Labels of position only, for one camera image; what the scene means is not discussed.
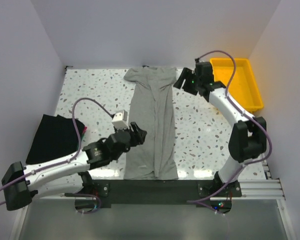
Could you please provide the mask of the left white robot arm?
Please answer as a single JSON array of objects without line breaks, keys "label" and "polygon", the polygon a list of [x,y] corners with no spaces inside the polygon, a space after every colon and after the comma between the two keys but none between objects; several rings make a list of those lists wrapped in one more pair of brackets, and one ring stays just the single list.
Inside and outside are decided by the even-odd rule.
[{"label": "left white robot arm", "polygon": [[1,180],[6,209],[18,210],[35,199],[59,193],[89,196],[94,190],[89,171],[118,160],[132,147],[142,145],[146,136],[146,130],[131,122],[70,155],[33,165],[12,163]]}]

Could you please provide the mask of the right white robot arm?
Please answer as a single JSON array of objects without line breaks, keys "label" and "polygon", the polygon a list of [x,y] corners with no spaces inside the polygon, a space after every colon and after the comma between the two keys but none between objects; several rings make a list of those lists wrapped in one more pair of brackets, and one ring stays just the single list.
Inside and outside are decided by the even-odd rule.
[{"label": "right white robot arm", "polygon": [[229,157],[214,175],[212,189],[220,197],[230,190],[244,166],[253,162],[267,150],[267,122],[247,112],[230,95],[221,81],[215,81],[213,67],[209,62],[197,62],[195,69],[183,68],[174,88],[194,96],[200,95],[216,107],[231,126],[228,141]]}]

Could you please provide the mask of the grey t shirt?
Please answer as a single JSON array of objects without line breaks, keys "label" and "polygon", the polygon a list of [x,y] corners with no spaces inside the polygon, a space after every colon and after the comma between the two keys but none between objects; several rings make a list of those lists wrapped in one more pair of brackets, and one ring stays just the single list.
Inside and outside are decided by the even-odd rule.
[{"label": "grey t shirt", "polygon": [[147,132],[142,145],[126,154],[124,179],[175,180],[174,67],[130,68],[124,80],[135,83],[128,120]]}]

